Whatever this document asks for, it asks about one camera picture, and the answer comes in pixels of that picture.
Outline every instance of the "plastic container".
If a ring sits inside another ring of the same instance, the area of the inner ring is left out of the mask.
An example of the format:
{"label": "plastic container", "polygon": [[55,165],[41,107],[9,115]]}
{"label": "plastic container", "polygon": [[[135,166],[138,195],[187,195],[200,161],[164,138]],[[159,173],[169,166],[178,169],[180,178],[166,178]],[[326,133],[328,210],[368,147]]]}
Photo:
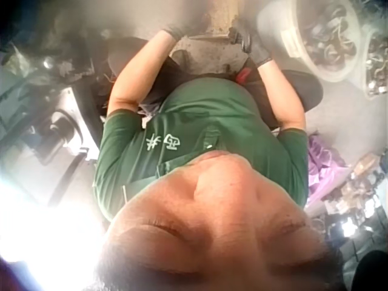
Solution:
{"label": "plastic container", "polygon": [[369,24],[366,24],[361,29],[361,33],[362,33],[361,43],[363,44],[363,48],[361,50],[360,58],[357,62],[357,65],[349,75],[348,80],[354,86],[361,89],[364,93],[365,98],[368,100],[373,100],[380,96],[387,96],[387,94],[370,95],[368,85],[366,84],[367,83],[366,61],[368,60],[369,44],[370,44],[370,40],[372,39],[372,36],[375,34],[379,34],[379,30],[377,28],[370,26]]}
{"label": "plastic container", "polygon": [[346,65],[342,70],[332,71],[321,65],[316,65],[312,61],[299,30],[296,10],[298,0],[273,0],[266,5],[257,17],[260,37],[269,49],[281,49],[291,58],[305,63],[317,77],[328,82],[340,82],[346,79],[356,66],[360,55],[361,32],[357,15],[351,3],[348,0],[339,0],[338,2],[347,10],[346,20],[349,23],[349,28],[344,35],[352,40],[357,48],[357,54],[346,59]]}

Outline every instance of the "green polo shirt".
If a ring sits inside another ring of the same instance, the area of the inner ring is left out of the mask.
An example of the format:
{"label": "green polo shirt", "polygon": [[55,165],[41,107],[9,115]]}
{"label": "green polo shirt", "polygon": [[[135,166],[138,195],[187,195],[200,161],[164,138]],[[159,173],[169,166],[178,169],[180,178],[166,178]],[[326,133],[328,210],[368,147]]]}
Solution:
{"label": "green polo shirt", "polygon": [[150,183],[212,150],[245,157],[297,204],[305,205],[306,133],[288,129],[275,137],[244,88],[203,78],[178,87],[146,129],[134,112],[118,110],[109,116],[95,176],[100,209],[112,220],[125,201]]}

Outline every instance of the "red object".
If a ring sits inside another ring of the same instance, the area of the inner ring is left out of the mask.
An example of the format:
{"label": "red object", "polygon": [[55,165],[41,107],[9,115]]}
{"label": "red object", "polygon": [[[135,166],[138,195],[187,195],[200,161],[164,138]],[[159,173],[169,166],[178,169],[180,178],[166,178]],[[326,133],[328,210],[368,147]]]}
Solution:
{"label": "red object", "polygon": [[248,76],[251,74],[251,68],[243,68],[236,77],[236,82],[239,85],[244,85],[247,82]]}

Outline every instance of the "pile of parts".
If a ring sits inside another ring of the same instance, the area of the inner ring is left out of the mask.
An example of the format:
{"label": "pile of parts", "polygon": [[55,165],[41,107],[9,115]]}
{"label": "pile of parts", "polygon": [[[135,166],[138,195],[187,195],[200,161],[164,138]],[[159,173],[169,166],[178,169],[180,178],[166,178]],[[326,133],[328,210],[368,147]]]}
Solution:
{"label": "pile of parts", "polygon": [[[298,5],[298,19],[306,18],[303,5]],[[345,6],[338,2],[326,3],[324,7],[313,4],[317,18],[301,21],[299,26],[306,50],[316,65],[337,72],[346,66],[357,54],[353,40],[347,37],[349,21]]]}
{"label": "pile of parts", "polygon": [[388,37],[374,34],[370,40],[366,61],[366,82],[370,96],[387,93]]}

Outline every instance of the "white logo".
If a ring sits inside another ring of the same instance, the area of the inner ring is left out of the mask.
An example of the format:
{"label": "white logo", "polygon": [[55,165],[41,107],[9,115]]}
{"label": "white logo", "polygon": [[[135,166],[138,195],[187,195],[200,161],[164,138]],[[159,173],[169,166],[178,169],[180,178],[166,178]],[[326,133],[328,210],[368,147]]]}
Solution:
{"label": "white logo", "polygon": [[172,136],[171,134],[168,134],[165,138],[164,138],[164,144],[167,144],[167,150],[177,150],[177,146],[180,146],[181,145],[181,141],[179,140],[179,138],[176,138],[174,136]]}
{"label": "white logo", "polygon": [[160,136],[157,136],[156,138],[154,137],[155,137],[155,134],[153,134],[151,138],[146,139],[147,151],[150,151],[151,149],[153,150],[158,145],[158,142],[162,141],[162,138]]}

